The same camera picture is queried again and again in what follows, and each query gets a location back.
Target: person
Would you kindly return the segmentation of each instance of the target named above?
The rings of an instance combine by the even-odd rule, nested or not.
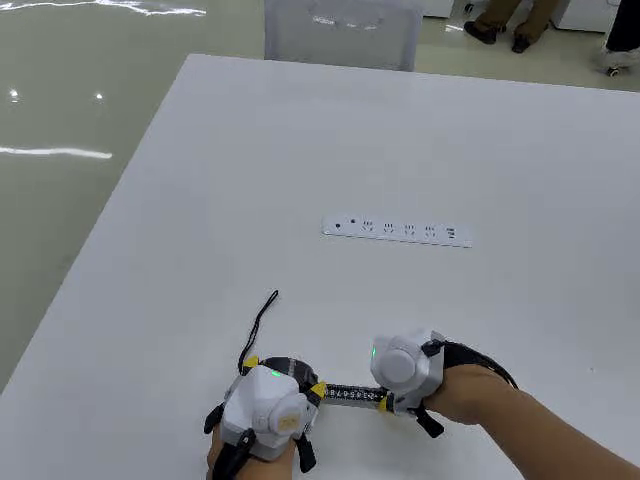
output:
[[[549,26],[551,14],[559,0],[534,0],[533,7],[524,23],[516,28],[513,35],[515,53],[523,53],[536,43]],[[487,9],[475,20],[464,24],[464,30],[482,43],[496,43],[498,33],[506,30],[506,25],[521,0],[491,0]]]
[[[640,62],[640,2],[620,0],[616,18],[601,51],[597,63],[612,71],[631,67]]]
[[[640,469],[583,435],[532,396],[509,386],[484,367],[462,365],[445,370],[427,409],[466,425],[480,425],[526,480],[640,480]],[[214,434],[209,469],[220,451]],[[269,463],[250,459],[238,480],[289,480],[295,446]]]

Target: gray floor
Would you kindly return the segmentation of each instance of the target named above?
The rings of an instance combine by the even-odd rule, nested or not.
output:
[[[0,388],[185,56],[260,58],[262,15],[261,0],[0,4]],[[552,29],[517,56],[508,34],[482,45],[465,20],[462,2],[424,20],[416,70],[640,89],[590,64],[600,34]]]

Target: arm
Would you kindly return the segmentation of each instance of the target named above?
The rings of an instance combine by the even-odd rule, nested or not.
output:
[[[445,370],[443,385],[424,405],[455,422],[481,425],[527,480],[640,480],[640,469],[483,367]]]
[[[207,480],[211,480],[211,469],[213,468],[216,458],[218,458],[221,448],[218,431],[215,430],[211,442],[211,449],[207,455],[207,464],[209,465]],[[291,480],[294,452],[295,444],[291,441],[282,456],[273,462],[267,463],[256,458],[250,458],[238,473],[237,480]]]

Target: yellow accent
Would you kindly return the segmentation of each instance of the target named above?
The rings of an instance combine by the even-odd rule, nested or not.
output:
[[[300,426],[300,415],[287,415],[278,419],[278,432],[297,430]]]
[[[378,404],[378,410],[380,410],[381,412],[387,411],[387,397],[384,397],[382,400],[380,400],[380,403]]]
[[[325,382],[316,383],[311,387],[311,391],[318,395],[322,400],[327,393],[327,384]]]
[[[242,364],[242,366],[243,367],[253,368],[253,367],[257,367],[258,363],[260,363],[260,359],[258,358],[257,355],[254,355],[253,357],[247,358],[244,361],[244,363]]]

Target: power strip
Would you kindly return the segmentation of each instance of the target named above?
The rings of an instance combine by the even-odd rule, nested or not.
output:
[[[449,247],[471,247],[466,228],[440,224],[380,219],[363,215],[327,215],[322,219],[325,235],[373,238],[395,242],[424,243]]]

